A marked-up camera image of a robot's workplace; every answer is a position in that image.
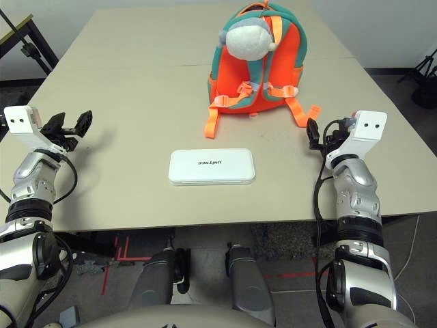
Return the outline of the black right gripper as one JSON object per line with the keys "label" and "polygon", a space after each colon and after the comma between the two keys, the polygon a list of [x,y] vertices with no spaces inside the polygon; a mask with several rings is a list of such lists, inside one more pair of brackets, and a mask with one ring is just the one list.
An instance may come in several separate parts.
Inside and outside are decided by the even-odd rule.
{"label": "black right gripper", "polygon": [[[310,150],[320,149],[320,134],[318,130],[317,122],[309,118],[306,126],[307,137],[309,140]],[[320,152],[322,154],[328,154],[340,147],[342,144],[342,137],[348,136],[348,119],[342,119],[338,121],[338,128],[333,131],[332,135],[327,135],[324,143],[321,145]]]}

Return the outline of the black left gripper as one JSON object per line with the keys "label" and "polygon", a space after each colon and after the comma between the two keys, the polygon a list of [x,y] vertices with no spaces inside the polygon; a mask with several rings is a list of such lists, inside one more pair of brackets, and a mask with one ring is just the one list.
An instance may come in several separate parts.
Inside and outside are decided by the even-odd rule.
{"label": "black left gripper", "polygon": [[74,151],[78,140],[74,135],[84,137],[93,120],[92,111],[82,113],[74,128],[62,128],[66,113],[58,113],[42,127],[40,132],[52,143],[62,147],[66,151]]}

